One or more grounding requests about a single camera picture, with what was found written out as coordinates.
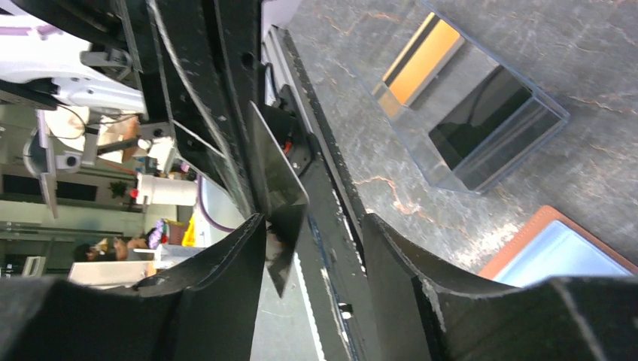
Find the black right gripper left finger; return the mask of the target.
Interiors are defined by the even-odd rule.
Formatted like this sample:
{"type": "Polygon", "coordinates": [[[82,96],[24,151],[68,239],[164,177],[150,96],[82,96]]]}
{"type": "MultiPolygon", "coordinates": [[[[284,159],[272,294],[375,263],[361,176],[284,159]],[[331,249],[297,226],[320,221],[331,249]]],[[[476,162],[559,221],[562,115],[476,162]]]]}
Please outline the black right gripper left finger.
{"type": "Polygon", "coordinates": [[[3,360],[248,360],[265,262],[266,221],[130,287],[61,278],[1,282],[3,360]]]}

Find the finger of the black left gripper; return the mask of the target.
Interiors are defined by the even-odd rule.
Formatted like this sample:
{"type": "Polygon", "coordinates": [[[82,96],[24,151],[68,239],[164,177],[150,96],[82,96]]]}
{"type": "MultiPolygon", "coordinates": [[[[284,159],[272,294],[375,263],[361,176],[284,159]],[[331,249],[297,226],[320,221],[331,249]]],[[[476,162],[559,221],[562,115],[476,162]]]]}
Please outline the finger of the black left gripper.
{"type": "Polygon", "coordinates": [[[217,175],[241,214],[262,213],[251,152],[260,96],[259,1],[118,1],[150,118],[169,119],[181,155],[217,175]]]}

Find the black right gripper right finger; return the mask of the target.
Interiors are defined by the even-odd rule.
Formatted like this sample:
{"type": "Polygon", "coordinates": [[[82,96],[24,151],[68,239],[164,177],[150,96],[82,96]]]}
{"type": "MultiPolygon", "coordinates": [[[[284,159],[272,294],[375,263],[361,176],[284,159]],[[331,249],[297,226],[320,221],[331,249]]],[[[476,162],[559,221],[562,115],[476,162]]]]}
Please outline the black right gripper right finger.
{"type": "Polygon", "coordinates": [[[558,277],[528,287],[482,278],[362,222],[384,360],[635,360],[636,278],[558,277]]]}

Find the black credit card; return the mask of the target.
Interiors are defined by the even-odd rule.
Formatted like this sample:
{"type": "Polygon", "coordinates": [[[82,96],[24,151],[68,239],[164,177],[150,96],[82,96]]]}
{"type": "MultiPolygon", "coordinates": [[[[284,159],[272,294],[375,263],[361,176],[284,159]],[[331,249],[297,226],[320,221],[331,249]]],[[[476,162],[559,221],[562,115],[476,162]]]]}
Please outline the black credit card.
{"type": "Polygon", "coordinates": [[[308,194],[255,102],[247,106],[248,165],[256,209],[267,221],[266,268],[279,296],[290,277],[308,194]]]}

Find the tan leather card holder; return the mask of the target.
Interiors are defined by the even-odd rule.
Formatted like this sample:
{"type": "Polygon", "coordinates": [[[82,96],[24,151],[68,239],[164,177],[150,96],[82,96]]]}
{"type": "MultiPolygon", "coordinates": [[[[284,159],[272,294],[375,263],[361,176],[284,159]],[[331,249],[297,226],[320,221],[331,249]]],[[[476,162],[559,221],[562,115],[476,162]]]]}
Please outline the tan leather card holder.
{"type": "Polygon", "coordinates": [[[562,276],[636,276],[637,265],[557,209],[545,205],[478,275],[513,287],[527,287],[562,276]]]}

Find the clear acrylic card box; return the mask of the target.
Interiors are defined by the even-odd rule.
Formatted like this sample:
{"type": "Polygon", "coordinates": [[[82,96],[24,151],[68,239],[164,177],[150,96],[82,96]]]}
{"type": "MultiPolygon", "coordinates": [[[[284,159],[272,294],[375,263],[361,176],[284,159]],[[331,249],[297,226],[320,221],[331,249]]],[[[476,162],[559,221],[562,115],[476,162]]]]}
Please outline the clear acrylic card box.
{"type": "Polygon", "coordinates": [[[570,117],[430,1],[366,1],[350,36],[353,73],[432,187],[486,193],[570,117]],[[382,78],[431,12],[465,42],[414,102],[402,106],[382,78]]]}

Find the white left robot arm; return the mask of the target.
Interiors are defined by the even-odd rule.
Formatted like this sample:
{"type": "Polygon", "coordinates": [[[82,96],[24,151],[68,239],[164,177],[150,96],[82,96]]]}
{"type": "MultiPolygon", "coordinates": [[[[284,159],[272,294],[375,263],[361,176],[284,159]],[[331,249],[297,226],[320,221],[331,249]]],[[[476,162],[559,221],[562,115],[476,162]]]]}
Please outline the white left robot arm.
{"type": "Polygon", "coordinates": [[[36,109],[27,166],[57,211],[58,171],[172,138],[241,214],[263,212],[252,131],[259,1],[7,1],[1,100],[36,109]]]}

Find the orange credit card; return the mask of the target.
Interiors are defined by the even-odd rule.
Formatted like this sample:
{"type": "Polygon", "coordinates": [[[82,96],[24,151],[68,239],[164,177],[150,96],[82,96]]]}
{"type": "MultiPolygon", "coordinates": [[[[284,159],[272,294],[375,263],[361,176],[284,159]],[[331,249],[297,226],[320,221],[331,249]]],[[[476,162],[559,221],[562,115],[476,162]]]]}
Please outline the orange credit card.
{"type": "Polygon", "coordinates": [[[384,74],[384,85],[400,105],[411,105],[464,42],[453,26],[429,13],[384,74]]]}

